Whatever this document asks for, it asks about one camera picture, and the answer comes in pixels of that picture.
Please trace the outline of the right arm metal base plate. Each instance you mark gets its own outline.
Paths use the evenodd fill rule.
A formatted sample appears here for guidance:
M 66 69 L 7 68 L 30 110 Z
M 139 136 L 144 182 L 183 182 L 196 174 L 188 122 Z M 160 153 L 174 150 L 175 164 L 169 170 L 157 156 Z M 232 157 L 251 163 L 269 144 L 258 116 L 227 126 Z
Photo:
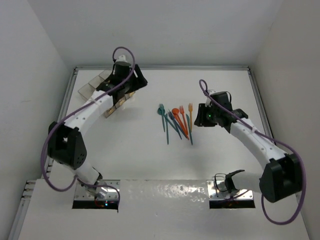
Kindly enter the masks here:
M 207 180 L 207 194 L 210 201 L 253 201 L 254 196 L 251 190 L 241 189 L 229 193 L 224 187 L 223 179 Z

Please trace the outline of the teal plastic fork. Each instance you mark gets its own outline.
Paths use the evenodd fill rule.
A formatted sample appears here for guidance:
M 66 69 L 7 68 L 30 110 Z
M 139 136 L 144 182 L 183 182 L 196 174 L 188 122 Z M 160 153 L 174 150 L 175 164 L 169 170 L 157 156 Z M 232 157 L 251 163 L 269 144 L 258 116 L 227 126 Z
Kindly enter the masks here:
M 163 131 L 165 132 L 165 108 L 164 105 L 162 103 L 159 104 L 159 110 L 160 110 L 160 115 L 161 115 L 161 120 L 162 120 L 162 126 L 163 126 Z

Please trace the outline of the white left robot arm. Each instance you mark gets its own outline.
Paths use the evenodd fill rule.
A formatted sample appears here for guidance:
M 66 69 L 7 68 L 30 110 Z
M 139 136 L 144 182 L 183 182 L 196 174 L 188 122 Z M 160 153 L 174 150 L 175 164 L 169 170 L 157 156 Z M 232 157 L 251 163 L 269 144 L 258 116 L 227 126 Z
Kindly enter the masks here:
M 135 62 L 129 63 L 124 54 L 120 55 L 113 59 L 110 74 L 102 78 L 85 104 L 49 126 L 47 155 L 70 169 L 74 181 L 95 197 L 102 196 L 109 185 L 87 160 L 84 135 L 101 115 L 116 110 L 122 101 L 147 84 L 140 67 Z

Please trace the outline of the orange plastic spoon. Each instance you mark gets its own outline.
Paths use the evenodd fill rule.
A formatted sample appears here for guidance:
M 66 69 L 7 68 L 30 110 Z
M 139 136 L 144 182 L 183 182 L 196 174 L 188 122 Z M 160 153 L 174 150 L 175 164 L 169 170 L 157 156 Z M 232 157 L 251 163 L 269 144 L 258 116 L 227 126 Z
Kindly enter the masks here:
M 188 138 L 189 138 L 189 137 L 188 137 L 188 133 L 187 133 L 187 131 L 186 131 L 186 129 L 185 129 L 185 126 L 184 126 L 184 124 L 182 123 L 182 120 L 181 120 L 181 118 L 180 118 L 180 116 L 179 116 L 179 113 L 180 113 L 179 109 L 178 109 L 178 108 L 173 108 L 171 112 L 172 112 L 174 118 L 177 120 L 179 126 L 181 127 L 181 129 L 182 129 L 185 137 L 188 139 Z

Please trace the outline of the teal plastic spoon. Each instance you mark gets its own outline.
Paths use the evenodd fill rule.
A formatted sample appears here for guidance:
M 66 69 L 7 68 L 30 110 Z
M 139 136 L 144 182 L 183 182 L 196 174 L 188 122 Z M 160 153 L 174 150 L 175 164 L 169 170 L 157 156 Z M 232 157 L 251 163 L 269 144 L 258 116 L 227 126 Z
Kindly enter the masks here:
M 161 116 L 161 121 L 162 121 L 162 127 L 163 127 L 163 131 L 166 131 L 166 123 L 168 123 L 169 125 L 172 126 L 172 128 L 178 133 L 178 128 L 176 127 L 176 125 L 174 124 L 173 121 L 171 121 L 169 119 L 169 117 L 165 114 L 165 110 L 162 108 L 158 108 L 157 109 L 157 113 Z

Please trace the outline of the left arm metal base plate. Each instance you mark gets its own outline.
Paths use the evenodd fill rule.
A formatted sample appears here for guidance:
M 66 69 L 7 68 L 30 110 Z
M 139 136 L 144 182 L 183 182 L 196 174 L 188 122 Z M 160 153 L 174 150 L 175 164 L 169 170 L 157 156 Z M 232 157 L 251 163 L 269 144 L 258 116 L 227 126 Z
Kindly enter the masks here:
M 117 191 L 120 191 L 120 183 L 120 180 L 103 179 L 100 181 L 102 187 L 93 189 L 78 182 L 75 187 L 73 199 L 75 201 L 93 201 L 95 198 L 98 200 L 118 200 L 119 196 Z

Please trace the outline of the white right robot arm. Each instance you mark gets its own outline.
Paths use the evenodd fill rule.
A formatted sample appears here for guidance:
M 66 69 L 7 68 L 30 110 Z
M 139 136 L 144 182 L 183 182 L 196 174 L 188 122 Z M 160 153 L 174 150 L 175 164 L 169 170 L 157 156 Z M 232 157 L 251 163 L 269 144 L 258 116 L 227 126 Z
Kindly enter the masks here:
M 194 125 L 224 128 L 237 138 L 259 162 L 262 174 L 240 169 L 228 173 L 218 185 L 221 192 L 235 194 L 240 189 L 261 193 L 275 203 L 303 190 L 303 173 L 297 156 L 278 148 L 258 134 L 249 116 L 240 108 L 233 109 L 228 92 L 205 91 L 207 100 L 198 106 Z

